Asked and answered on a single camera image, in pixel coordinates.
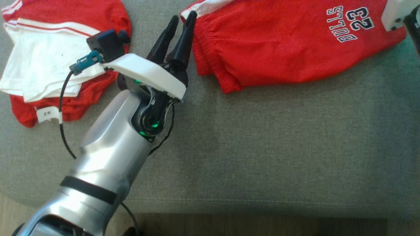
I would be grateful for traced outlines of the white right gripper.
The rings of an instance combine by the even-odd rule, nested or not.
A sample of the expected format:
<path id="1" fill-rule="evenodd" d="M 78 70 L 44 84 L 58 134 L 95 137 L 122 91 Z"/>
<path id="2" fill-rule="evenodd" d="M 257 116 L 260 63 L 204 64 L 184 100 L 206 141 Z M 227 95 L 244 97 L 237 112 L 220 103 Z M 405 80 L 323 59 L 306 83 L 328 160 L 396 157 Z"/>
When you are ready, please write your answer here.
<path id="1" fill-rule="evenodd" d="M 387 0 L 381 21 L 386 31 L 405 26 L 420 55 L 420 0 Z"/>

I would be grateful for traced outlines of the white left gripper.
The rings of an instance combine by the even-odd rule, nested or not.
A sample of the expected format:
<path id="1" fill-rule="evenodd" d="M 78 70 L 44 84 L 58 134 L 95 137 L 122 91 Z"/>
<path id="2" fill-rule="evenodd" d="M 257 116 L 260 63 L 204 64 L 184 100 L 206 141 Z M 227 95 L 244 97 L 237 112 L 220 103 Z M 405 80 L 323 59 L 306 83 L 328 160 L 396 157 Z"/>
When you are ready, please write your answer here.
<path id="1" fill-rule="evenodd" d="M 167 55 L 166 61 L 174 70 L 186 70 L 188 68 L 197 16 L 198 14 L 195 11 L 189 13 L 183 23 L 180 39 L 172 52 Z M 111 62 L 102 63 L 101 67 L 113 69 L 156 90 L 166 92 L 172 98 L 183 100 L 186 91 L 185 84 L 159 66 L 164 63 L 171 40 L 177 31 L 178 23 L 179 17 L 177 15 L 172 16 L 146 59 L 134 53 L 128 53 Z"/>

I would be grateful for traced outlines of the red Bulls 23 shorts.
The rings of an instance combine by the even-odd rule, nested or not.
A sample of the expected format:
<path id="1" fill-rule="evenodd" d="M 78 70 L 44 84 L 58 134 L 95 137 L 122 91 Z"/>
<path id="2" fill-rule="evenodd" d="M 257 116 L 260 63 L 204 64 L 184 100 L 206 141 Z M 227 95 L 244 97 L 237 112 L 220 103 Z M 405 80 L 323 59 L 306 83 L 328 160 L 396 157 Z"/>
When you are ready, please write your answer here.
<path id="1" fill-rule="evenodd" d="M 197 0 L 193 54 L 199 76 L 222 92 L 314 82 L 402 42 L 386 31 L 387 0 Z"/>

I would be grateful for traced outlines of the red jersey with white sleeves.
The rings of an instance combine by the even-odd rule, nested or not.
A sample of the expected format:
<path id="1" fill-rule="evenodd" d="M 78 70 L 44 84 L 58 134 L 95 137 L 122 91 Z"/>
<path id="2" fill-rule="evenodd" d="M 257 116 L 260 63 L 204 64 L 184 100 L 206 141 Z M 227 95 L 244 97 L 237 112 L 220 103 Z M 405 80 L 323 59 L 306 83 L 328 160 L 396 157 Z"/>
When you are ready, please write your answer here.
<path id="1" fill-rule="evenodd" d="M 17 121 L 34 127 L 37 111 L 52 111 L 70 65 L 87 55 L 86 39 L 132 23 L 122 0 L 13 0 L 1 9 L 3 27 L 13 43 L 0 78 Z"/>

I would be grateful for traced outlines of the grey sofa seat cushion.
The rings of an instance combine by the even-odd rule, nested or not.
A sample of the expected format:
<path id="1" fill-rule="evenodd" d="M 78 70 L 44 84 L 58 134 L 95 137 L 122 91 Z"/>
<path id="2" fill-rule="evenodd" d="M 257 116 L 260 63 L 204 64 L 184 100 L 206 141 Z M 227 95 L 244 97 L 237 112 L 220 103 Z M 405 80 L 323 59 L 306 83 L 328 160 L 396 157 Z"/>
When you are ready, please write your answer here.
<path id="1" fill-rule="evenodd" d="M 420 218 L 420 58 L 412 40 L 330 79 L 223 94 L 188 67 L 134 212 Z"/>

